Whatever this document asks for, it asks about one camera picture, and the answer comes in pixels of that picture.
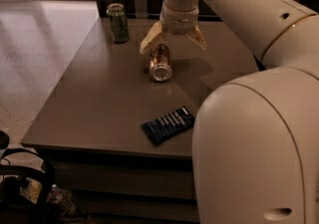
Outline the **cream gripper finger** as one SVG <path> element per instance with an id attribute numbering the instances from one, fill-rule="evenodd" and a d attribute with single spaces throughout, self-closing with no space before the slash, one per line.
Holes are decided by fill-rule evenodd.
<path id="1" fill-rule="evenodd" d="M 140 54 L 150 53 L 160 41 L 164 40 L 164 28 L 161 21 L 155 22 L 140 44 Z"/>
<path id="2" fill-rule="evenodd" d="M 188 38 L 199 45 L 203 50 L 207 48 L 206 42 L 199 30 L 199 27 L 195 25 L 189 32 L 188 32 Z"/>

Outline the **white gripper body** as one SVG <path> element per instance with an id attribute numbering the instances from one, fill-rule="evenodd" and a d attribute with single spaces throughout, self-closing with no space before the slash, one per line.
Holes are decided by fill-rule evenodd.
<path id="1" fill-rule="evenodd" d="M 197 25 L 198 6 L 189 11 L 177 11 L 162 3 L 159 20 L 162 27 L 173 35 L 189 33 Z"/>

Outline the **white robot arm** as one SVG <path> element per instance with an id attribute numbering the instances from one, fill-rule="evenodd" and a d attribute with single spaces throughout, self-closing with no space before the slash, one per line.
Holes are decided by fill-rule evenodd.
<path id="1" fill-rule="evenodd" d="M 214 90 L 192 133 L 200 224 L 316 224 L 319 172 L 318 15 L 293 0 L 164 0 L 143 39 L 202 45 L 204 1 L 264 71 Z"/>

